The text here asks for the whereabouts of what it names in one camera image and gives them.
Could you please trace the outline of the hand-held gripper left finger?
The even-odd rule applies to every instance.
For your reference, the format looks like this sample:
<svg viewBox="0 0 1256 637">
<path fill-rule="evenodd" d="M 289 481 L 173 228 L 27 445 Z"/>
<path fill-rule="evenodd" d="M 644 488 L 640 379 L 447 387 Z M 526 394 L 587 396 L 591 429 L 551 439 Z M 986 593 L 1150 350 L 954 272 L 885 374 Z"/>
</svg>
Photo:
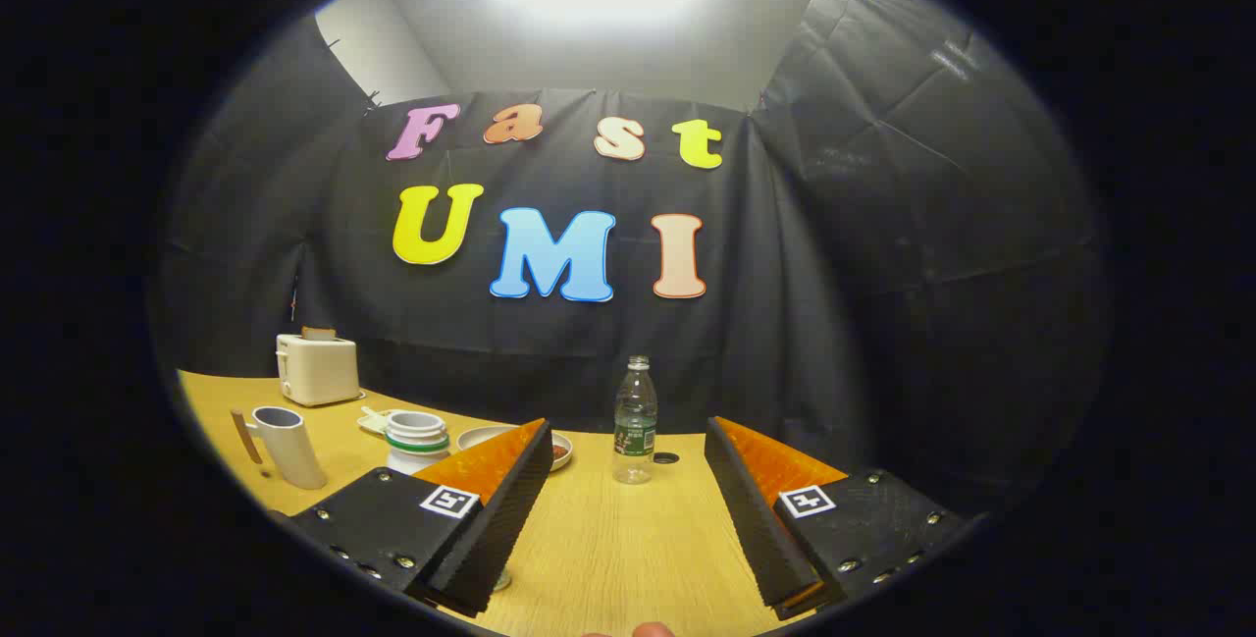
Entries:
<svg viewBox="0 0 1256 637">
<path fill-rule="evenodd" d="M 476 617 L 551 471 L 534 418 L 418 472 L 372 467 L 291 516 L 313 548 L 404 596 Z"/>
</svg>

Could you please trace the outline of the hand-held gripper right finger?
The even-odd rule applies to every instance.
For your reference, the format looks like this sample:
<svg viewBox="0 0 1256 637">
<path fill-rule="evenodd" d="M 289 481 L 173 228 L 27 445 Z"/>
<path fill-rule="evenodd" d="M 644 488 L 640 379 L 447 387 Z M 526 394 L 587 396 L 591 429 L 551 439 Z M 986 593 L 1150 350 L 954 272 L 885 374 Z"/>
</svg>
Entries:
<svg viewBox="0 0 1256 637">
<path fill-rule="evenodd" d="M 706 426 L 706 462 L 779 619 L 860 606 L 973 533 L 973 516 L 884 467 L 839 470 L 731 418 Z"/>
</svg>

